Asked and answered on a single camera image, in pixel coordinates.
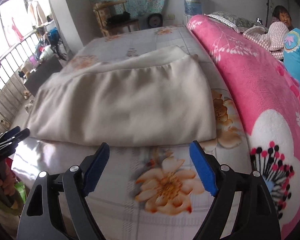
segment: black and red stamen pattern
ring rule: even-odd
[[[250,159],[252,169],[259,171],[265,180],[274,201],[278,219],[281,219],[287,200],[292,195],[289,183],[294,175],[293,167],[284,162],[284,154],[279,153],[279,146],[273,141],[269,143],[267,150],[261,147],[253,148],[250,152]]]

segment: pink blanket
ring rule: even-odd
[[[187,27],[232,94],[253,169],[266,181],[284,239],[300,219],[300,85],[270,52],[229,27],[203,15]]]

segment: wooden chair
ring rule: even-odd
[[[93,7],[93,11],[97,16],[97,20],[101,29],[101,32],[103,34],[103,36],[111,36],[112,31],[119,29],[119,28],[123,28],[123,27],[128,27],[129,32],[131,32],[130,29],[130,25],[135,25],[137,27],[138,30],[140,30],[140,26],[139,26],[139,20],[138,19],[130,19],[128,21],[122,22],[122,23],[118,23],[116,25],[111,25],[111,26],[107,26],[106,25],[106,19],[102,19],[101,17],[101,12],[103,12],[106,8],[109,8],[111,6],[117,5],[117,4],[122,4],[123,10],[125,11],[126,8],[124,6],[124,3],[126,3],[127,0],[120,0],[120,1],[116,1],[116,2],[103,2],[100,4],[95,4]]]

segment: pink and white checkered fabric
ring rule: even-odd
[[[283,40],[289,32],[287,26],[282,22],[274,22],[270,25],[269,32],[265,32],[263,27],[254,26],[246,30],[243,36],[271,52],[276,59],[283,59]]]

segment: blue gripper pad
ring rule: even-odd
[[[195,142],[190,143],[189,153],[204,189],[215,197],[218,193],[216,175]]]
[[[103,143],[98,151],[97,156],[92,155],[88,156],[86,158],[94,158],[93,162],[89,166],[88,170],[85,173],[84,176],[84,188],[83,193],[85,196],[88,196],[90,192],[93,192],[97,186],[97,183],[101,177],[101,174],[103,173],[103,170],[109,160],[110,157],[110,149],[109,145],[106,143]]]

